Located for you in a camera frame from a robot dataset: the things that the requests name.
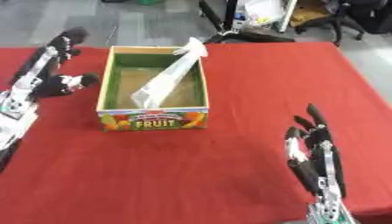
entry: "white container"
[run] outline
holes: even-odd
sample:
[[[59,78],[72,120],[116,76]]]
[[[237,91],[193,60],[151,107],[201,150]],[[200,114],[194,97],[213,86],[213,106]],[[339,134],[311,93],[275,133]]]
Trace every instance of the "white container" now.
[[[245,3],[245,11],[251,26],[271,24],[284,16],[281,0],[251,0]]]

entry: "red table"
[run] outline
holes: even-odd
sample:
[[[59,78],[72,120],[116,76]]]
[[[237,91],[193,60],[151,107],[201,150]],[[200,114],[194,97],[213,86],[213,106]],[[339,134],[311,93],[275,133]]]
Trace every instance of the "red table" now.
[[[286,166],[283,136],[309,102],[324,113],[341,151],[348,208],[363,217],[392,214],[392,113],[337,48],[287,43],[208,49],[207,129],[102,132],[95,113],[99,87],[43,100],[39,120],[0,175],[0,222],[303,219],[311,197]],[[0,50],[1,88],[31,51]],[[85,48],[63,72],[102,74],[107,54]]]

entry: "white plastic bag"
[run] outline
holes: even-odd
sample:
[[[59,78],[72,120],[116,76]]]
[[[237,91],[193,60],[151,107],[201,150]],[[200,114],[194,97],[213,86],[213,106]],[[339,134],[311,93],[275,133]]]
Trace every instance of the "white plastic bag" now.
[[[270,24],[284,15],[281,0],[251,0],[245,3],[245,11],[251,26]]]
[[[182,78],[191,70],[199,57],[207,56],[207,49],[196,38],[189,38],[189,42],[183,48],[173,54],[185,53],[180,59],[167,67],[147,84],[135,93],[131,94],[131,100],[141,109],[157,109],[172,90],[179,84]]]

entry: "white cone-shaped object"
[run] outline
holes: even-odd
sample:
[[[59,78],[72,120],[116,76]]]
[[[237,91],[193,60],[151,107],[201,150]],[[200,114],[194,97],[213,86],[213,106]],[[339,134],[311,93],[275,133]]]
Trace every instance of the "white cone-shaped object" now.
[[[184,76],[191,70],[199,57],[208,55],[206,47],[196,38],[173,54],[185,53],[180,59],[133,93],[131,100],[141,109],[157,109]]]

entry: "cardboard box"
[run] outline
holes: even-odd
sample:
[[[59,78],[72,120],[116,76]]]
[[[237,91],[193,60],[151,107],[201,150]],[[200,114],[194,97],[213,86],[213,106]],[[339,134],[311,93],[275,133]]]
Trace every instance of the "cardboard box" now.
[[[130,95],[179,59],[177,47],[113,46],[103,77],[97,113],[105,130],[200,129],[207,126],[208,97],[201,60],[161,108],[137,108]]]

